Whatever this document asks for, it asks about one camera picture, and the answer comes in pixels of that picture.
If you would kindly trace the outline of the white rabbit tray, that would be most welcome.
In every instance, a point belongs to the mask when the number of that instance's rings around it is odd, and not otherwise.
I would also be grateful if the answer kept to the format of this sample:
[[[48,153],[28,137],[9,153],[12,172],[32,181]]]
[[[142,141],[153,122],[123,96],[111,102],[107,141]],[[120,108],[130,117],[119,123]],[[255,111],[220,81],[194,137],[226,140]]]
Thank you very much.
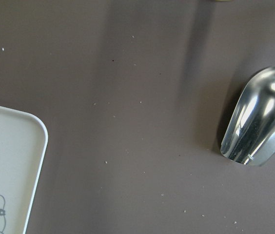
[[[48,143],[44,123],[0,106],[0,234],[24,234]]]

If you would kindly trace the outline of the metal scoop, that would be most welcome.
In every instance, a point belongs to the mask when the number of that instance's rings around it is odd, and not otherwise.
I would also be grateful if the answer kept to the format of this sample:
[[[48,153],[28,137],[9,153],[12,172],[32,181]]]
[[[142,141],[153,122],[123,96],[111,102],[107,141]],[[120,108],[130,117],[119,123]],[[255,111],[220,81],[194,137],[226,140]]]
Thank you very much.
[[[220,152],[248,166],[261,166],[275,153],[275,66],[256,72],[245,85]]]

